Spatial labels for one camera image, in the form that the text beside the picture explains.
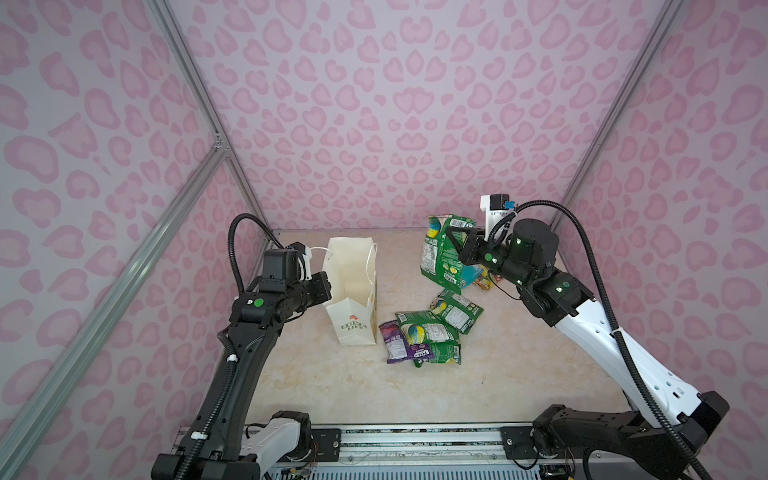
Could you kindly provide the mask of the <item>white paper bag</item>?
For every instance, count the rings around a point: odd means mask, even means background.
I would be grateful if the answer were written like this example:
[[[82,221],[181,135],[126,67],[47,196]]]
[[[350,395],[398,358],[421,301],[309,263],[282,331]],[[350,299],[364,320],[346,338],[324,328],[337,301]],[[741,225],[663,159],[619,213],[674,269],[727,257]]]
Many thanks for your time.
[[[339,343],[375,345],[378,245],[370,237],[332,237],[320,250],[331,284],[331,299],[324,307]]]

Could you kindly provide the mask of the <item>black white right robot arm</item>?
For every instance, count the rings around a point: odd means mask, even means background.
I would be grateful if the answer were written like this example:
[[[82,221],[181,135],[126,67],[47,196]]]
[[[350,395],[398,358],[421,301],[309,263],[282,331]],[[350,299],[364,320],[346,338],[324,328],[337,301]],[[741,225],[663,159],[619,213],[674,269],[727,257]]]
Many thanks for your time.
[[[446,237],[466,266],[482,265],[512,283],[527,310],[579,345],[622,389],[626,412],[579,411],[553,404],[532,423],[541,457],[567,449],[610,452],[657,479],[681,479],[729,410],[714,391],[699,392],[608,318],[608,306],[558,269],[558,236],[536,219],[514,224],[496,243],[479,228],[450,225]]]

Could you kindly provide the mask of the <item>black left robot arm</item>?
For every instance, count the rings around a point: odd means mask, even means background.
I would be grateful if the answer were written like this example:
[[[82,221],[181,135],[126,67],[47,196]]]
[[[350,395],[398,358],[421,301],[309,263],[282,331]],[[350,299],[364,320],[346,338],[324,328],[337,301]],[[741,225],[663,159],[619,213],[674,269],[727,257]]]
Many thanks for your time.
[[[280,280],[275,292],[242,293],[230,323],[217,338],[224,352],[206,397],[174,453],[160,454],[152,479],[261,479],[282,457],[307,454],[311,421],[301,412],[280,411],[258,434],[265,447],[243,455],[246,416],[259,377],[284,325],[331,299],[324,271],[308,280]]]

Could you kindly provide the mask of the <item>purple candy packet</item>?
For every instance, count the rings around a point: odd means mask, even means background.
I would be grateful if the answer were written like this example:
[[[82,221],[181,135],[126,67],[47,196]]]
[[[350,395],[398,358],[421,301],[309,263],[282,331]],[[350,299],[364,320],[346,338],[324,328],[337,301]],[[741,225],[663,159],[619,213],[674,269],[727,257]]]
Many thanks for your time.
[[[425,362],[435,358],[435,353],[429,345],[409,344],[396,320],[382,323],[379,330],[388,354],[387,364]]]

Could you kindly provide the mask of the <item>green Fox's candy packet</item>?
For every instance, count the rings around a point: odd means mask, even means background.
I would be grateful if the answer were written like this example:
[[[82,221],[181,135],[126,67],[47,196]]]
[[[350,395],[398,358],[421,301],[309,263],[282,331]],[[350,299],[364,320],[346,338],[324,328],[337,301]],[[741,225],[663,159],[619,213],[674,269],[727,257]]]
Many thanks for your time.
[[[451,243],[445,238],[448,226],[472,228],[476,222],[456,215],[428,217],[429,226],[423,242],[420,272],[438,286],[461,294],[459,277],[465,266]]]

